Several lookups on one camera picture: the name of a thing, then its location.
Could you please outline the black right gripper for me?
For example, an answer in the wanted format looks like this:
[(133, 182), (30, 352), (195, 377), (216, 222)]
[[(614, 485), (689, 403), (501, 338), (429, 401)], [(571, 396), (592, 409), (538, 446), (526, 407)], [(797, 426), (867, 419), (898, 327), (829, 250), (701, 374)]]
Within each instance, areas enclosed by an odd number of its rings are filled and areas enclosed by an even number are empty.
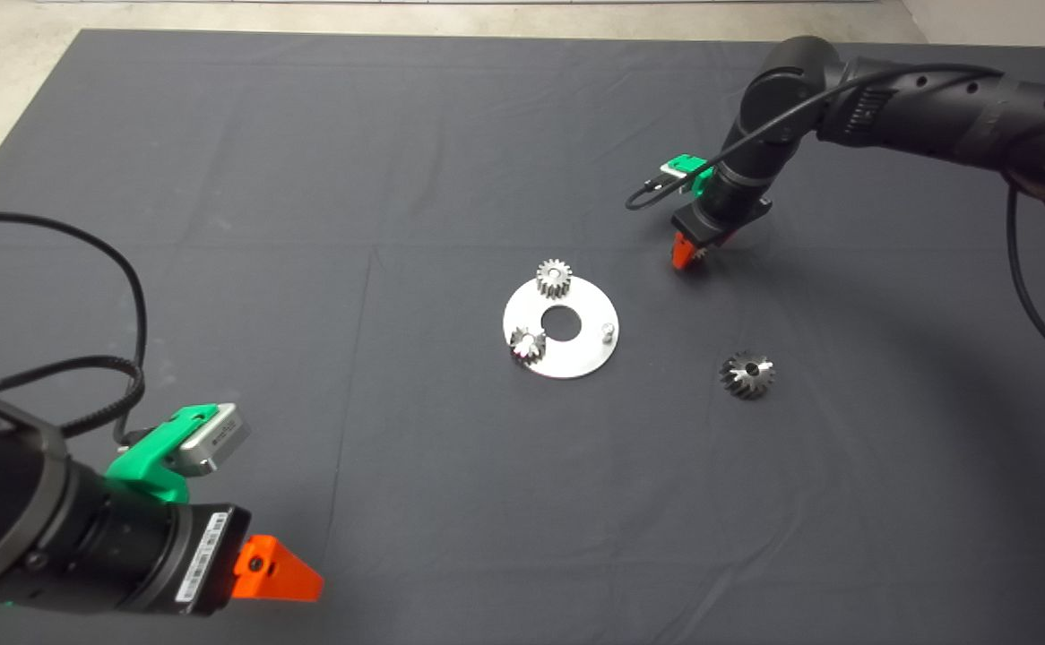
[(753, 221), (768, 215), (773, 202), (748, 193), (699, 195), (673, 212), (679, 233), (673, 238), (674, 268), (689, 268), (698, 261), (698, 249), (720, 246)]

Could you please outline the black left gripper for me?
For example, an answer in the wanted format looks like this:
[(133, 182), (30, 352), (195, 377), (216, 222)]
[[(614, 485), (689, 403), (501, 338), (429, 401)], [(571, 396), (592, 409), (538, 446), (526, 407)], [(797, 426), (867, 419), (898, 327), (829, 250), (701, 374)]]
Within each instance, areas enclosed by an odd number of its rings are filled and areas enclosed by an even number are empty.
[(245, 542), (251, 513), (234, 503), (170, 503), (170, 534), (147, 585), (150, 614), (206, 617), (233, 599), (315, 603), (324, 579), (278, 538)]

